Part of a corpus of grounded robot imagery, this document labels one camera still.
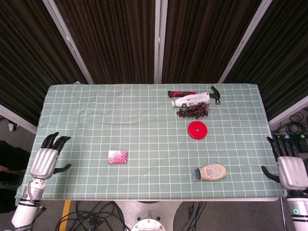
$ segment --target black robot finger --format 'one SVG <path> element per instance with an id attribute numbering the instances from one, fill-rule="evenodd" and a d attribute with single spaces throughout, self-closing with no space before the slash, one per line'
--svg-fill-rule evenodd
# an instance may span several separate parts
<path id="1" fill-rule="evenodd" d="M 279 151 L 280 151 L 280 155 L 282 156 L 287 156 L 287 152 L 286 152 L 286 147 L 284 145 L 283 139 L 280 138 L 279 136 L 273 135 L 274 140 L 277 142 Z"/>
<path id="2" fill-rule="evenodd" d="M 286 147 L 285 150 L 287 152 L 287 155 L 288 156 L 294 156 L 292 148 L 291 148 L 291 146 L 292 146 L 291 142 L 288 141 L 288 140 L 284 140 L 284 145 Z"/>
<path id="3" fill-rule="evenodd" d="M 50 134 L 49 136 L 47 136 L 41 146 L 41 148 L 51 148 L 54 142 L 54 139 L 57 137 L 59 133 L 56 132 L 54 134 Z"/>
<path id="4" fill-rule="evenodd" d="M 267 138 L 268 142 L 271 145 L 271 148 L 273 150 L 273 154 L 274 154 L 275 160 L 277 162 L 278 161 L 278 157 L 279 157 L 278 147 L 277 147 L 277 145 L 275 144 L 274 140 L 271 137 L 266 137 L 266 138 Z"/>
<path id="5" fill-rule="evenodd" d="M 67 171 L 72 165 L 71 164 L 68 164 L 68 165 L 65 165 L 64 167 L 56 167 L 53 171 L 53 174 L 57 174 L 57 173 L 60 173 L 60 172 L 65 172 Z"/>
<path id="6" fill-rule="evenodd" d="M 58 151 L 58 155 L 60 154 L 60 151 L 63 149 L 65 143 L 70 139 L 70 136 L 61 136 L 56 143 L 54 143 L 52 149 Z"/>
<path id="7" fill-rule="evenodd" d="M 290 143 L 290 146 L 291 146 L 291 149 L 292 149 L 292 154 L 293 154 L 293 156 L 294 156 L 294 157 L 299 157 L 295 145 L 294 145 L 292 142 L 290 142 L 290 141 L 289 141 L 289 143 Z"/>
<path id="8" fill-rule="evenodd" d="M 265 166 L 261 166 L 262 172 L 264 173 L 264 175 L 269 178 L 270 180 L 273 180 L 277 183 L 280 183 L 280 179 L 279 176 L 276 176 L 274 174 L 271 174 L 268 169 Z"/>

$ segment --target brown curtain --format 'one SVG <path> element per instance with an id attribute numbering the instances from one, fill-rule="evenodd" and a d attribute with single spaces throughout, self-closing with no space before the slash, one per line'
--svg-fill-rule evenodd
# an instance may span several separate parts
<path id="1" fill-rule="evenodd" d="M 260 0 L 168 0 L 163 83 L 216 83 Z"/>
<path id="2" fill-rule="evenodd" d="M 268 120 L 308 95 L 308 2 L 274 0 L 227 83 L 256 83 Z"/>
<path id="3" fill-rule="evenodd" d="M 0 104 L 37 125 L 50 85 L 87 82 L 42 1 L 0 5 Z"/>
<path id="4" fill-rule="evenodd" d="M 154 82 L 155 0 L 56 0 L 96 84 Z"/>

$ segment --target pink box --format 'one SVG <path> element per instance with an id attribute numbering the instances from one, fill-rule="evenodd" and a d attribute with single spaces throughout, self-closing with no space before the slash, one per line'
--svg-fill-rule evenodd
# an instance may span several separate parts
<path id="1" fill-rule="evenodd" d="M 126 164 L 127 163 L 127 151 L 109 150 L 108 163 L 109 164 Z"/>

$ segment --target robotic hand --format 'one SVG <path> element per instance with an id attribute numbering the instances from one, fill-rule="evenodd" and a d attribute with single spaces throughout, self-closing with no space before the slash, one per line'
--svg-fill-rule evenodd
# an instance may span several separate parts
<path id="1" fill-rule="evenodd" d="M 49 135 L 38 150 L 31 166 L 30 174 L 33 179 L 28 183 L 18 207 L 12 218 L 12 224 L 16 231 L 29 231 L 33 228 L 35 219 L 41 215 L 46 208 L 40 205 L 45 190 L 45 180 L 53 174 L 65 172 L 71 164 L 65 167 L 56 168 L 58 155 L 65 143 L 70 139 L 68 136 L 61 136 L 54 144 L 54 139 L 59 133 Z"/>
<path id="2" fill-rule="evenodd" d="M 273 135 L 267 137 L 277 162 L 279 176 L 268 172 L 261 166 L 263 173 L 287 190 L 287 201 L 292 213 L 296 231 L 308 230 L 308 195 L 304 191 L 308 187 L 308 176 L 304 162 L 298 157 L 295 146 L 288 140 Z"/>

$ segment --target gray floor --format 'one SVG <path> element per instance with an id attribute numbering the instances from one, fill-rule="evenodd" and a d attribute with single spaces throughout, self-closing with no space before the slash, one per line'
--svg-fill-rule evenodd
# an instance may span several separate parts
<path id="1" fill-rule="evenodd" d="M 22 127 L 9 132 L 7 120 L 0 121 L 0 140 L 31 151 L 34 135 Z M 83 202 L 82 209 L 89 210 L 96 202 Z M 182 230 L 188 219 L 192 202 L 183 202 L 174 218 L 174 231 Z M 62 216 L 64 201 L 42 201 L 47 210 L 36 220 L 34 231 L 52 231 Z M 288 231 L 294 231 L 289 207 L 284 200 Z M 75 202 L 71 203 L 70 212 L 75 211 Z M 14 230 L 11 219 L 14 212 L 0 214 L 0 231 Z M 114 230 L 121 230 L 116 220 L 110 220 Z M 99 230 L 108 230 L 101 226 Z M 280 201 L 275 202 L 207 202 L 197 225 L 198 231 L 283 231 L 283 219 Z"/>

